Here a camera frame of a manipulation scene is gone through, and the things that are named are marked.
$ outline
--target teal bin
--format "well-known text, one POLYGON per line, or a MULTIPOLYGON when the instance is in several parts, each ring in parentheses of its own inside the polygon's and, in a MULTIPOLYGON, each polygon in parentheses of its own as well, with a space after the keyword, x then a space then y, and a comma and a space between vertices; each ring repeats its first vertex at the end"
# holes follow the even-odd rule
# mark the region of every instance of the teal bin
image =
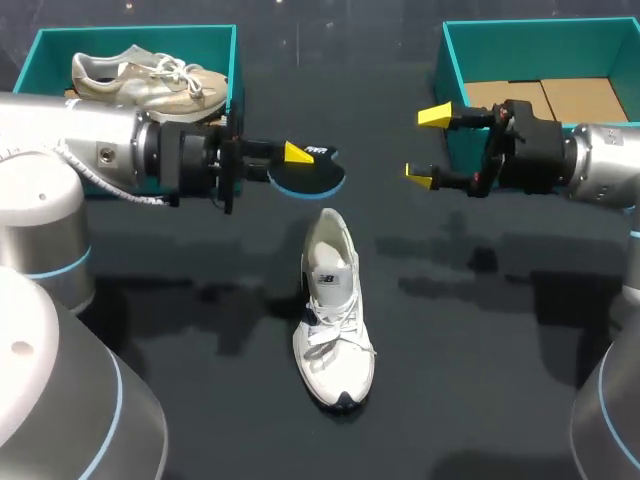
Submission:
MULTIPOLYGON (((625 118, 595 123, 640 127, 640 26, 636 19, 444 22, 434 75, 437 103, 477 106, 465 84, 552 79, 608 79, 611 97, 617 98, 625 118)), ((585 104, 593 100, 585 95, 585 104)), ((589 121, 563 121, 565 134, 577 123, 589 121)), ((446 138, 451 169, 464 174, 478 171, 487 129, 451 131, 446 138)))
MULTIPOLYGON (((71 86, 71 58, 76 52, 110 57, 133 44, 226 74, 227 113, 233 101, 242 122, 244 84, 235 25, 44 28, 36 35, 13 92, 63 96, 71 86)), ((86 193, 101 192, 87 187, 86 193)), ((136 193, 161 192, 151 180, 136 193)))

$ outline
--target cardboard box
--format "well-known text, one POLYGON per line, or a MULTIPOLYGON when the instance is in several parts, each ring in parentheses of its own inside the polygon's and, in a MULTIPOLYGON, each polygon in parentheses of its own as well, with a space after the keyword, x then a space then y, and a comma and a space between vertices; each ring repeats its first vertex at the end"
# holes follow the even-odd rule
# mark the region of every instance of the cardboard box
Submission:
POLYGON ((531 102, 543 120, 562 123, 627 123, 608 78, 562 78, 534 82, 465 83, 474 107, 491 108, 506 99, 531 102))
MULTIPOLYGON (((241 121, 244 83, 235 25, 44 28, 36 35, 13 92, 62 97, 71 85, 71 59, 76 52, 110 57, 133 44, 227 75, 227 113, 233 100, 241 121)), ((92 186, 86 193, 104 195, 92 186)), ((157 181, 149 180, 135 193, 162 192, 157 181)))
MULTIPOLYGON (((530 101, 539 118, 640 127, 640 25, 635 18, 445 22, 437 103, 530 101)), ((446 133, 451 168, 480 168, 487 130, 446 133)))
POLYGON ((533 113, 544 120, 555 120, 540 82, 466 83, 469 101, 474 107, 491 108, 506 99, 531 102, 533 113))

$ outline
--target logo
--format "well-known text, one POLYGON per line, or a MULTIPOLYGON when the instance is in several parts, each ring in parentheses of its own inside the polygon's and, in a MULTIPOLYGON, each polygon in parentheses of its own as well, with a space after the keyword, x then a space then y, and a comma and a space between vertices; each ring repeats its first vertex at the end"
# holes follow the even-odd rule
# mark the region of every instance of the logo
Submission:
POLYGON ((333 283, 335 279, 334 275, 318 275, 318 283, 333 283))
POLYGON ((327 149, 324 147, 306 147, 304 150, 309 153, 327 153, 327 149))

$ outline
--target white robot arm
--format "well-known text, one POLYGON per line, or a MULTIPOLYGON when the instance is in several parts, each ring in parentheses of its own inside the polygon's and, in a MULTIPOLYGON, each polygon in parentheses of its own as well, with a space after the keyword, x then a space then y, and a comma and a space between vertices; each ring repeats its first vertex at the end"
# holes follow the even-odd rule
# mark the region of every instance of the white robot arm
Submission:
POLYGON ((233 107, 205 129, 133 107, 0 93, 0 478, 161 478, 159 402, 73 315, 94 295, 80 177, 158 207, 215 189, 227 214, 241 180, 303 196, 341 184, 334 148, 243 140, 239 127, 233 107), (137 195, 146 182, 164 193, 137 195))
POLYGON ((0 267, 0 478, 160 480, 147 385, 34 281, 0 267))
POLYGON ((531 104, 518 100, 491 110, 441 105, 420 112, 419 123, 489 129, 475 175, 407 165, 407 177, 430 190, 478 198, 496 188, 558 194, 632 214, 622 293, 634 316, 578 393, 570 443, 584 480, 640 479, 640 130, 578 125, 564 138, 560 122, 535 118, 531 104))

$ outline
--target white sneaker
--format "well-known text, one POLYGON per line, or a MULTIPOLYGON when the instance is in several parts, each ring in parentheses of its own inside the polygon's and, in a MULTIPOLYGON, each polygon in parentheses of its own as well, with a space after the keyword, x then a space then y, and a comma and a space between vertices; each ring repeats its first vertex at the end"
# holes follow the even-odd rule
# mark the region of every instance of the white sneaker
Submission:
POLYGON ((302 378, 324 406, 355 407, 371 388, 375 352, 364 324, 358 254, 335 210, 322 210, 307 234, 301 280, 310 294, 293 335, 302 378))
POLYGON ((225 75, 137 45, 115 57, 76 53, 71 77, 80 98, 137 105, 162 123, 197 122, 227 102, 225 75))

